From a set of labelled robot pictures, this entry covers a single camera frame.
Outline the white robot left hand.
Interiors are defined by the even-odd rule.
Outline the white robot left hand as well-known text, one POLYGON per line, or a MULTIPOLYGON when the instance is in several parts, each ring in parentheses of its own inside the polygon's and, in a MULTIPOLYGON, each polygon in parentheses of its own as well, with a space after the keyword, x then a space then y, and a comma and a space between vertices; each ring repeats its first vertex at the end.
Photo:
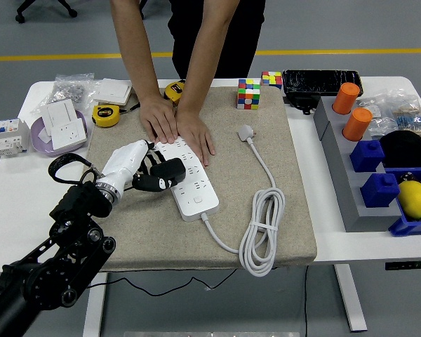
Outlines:
POLYGON ((147 153, 153 148, 154 143, 139 140, 113 151, 102 171, 104 177, 97 180, 95 186, 120 196, 123 195, 127 183, 145 192, 161 192, 176 186, 178 182, 173 178, 157 178, 146 173, 137 174, 147 153))

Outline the person's right hand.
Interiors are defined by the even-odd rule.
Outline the person's right hand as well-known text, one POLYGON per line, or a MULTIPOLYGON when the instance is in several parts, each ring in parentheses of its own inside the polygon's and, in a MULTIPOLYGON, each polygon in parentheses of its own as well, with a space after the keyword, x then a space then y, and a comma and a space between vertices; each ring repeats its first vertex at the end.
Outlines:
POLYGON ((152 142, 173 143, 178 137, 173 105, 160 95, 140 99, 140 121, 152 142))

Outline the person's left hand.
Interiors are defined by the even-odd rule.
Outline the person's left hand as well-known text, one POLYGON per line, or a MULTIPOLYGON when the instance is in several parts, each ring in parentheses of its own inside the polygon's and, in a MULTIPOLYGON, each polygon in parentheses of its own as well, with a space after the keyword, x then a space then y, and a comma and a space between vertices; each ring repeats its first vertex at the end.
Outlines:
POLYGON ((179 136, 189 145, 201 164, 209 165, 209 158, 215 155, 215 146, 207 125, 202 122, 198 112, 178 110, 176 124, 179 136))

